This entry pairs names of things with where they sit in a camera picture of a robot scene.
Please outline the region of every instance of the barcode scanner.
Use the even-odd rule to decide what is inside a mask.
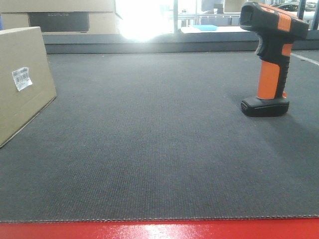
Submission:
[[[262,60],[257,96],[241,102],[242,112],[252,117],[281,116],[288,111],[284,92],[293,42],[307,37],[309,25],[295,15],[256,2],[246,2],[240,27],[259,36],[256,54]]]

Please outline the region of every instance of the sticker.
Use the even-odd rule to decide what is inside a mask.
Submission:
[[[12,77],[18,91],[22,91],[24,88],[33,84],[29,77],[28,67],[22,67],[16,71],[13,71]]]

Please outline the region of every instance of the blue object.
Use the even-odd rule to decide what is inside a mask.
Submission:
[[[201,31],[216,31],[217,26],[215,25],[193,25],[193,27],[198,28]]]
[[[1,16],[0,16],[0,31],[3,30],[2,28],[2,20],[1,20]]]

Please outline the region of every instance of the red edge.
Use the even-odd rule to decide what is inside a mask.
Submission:
[[[318,239],[319,218],[1,223],[1,239]]]

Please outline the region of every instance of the carpet surface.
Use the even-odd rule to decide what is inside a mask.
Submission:
[[[291,58],[286,115],[249,118],[252,52],[48,59],[58,97],[0,149],[0,222],[318,217],[315,64]]]

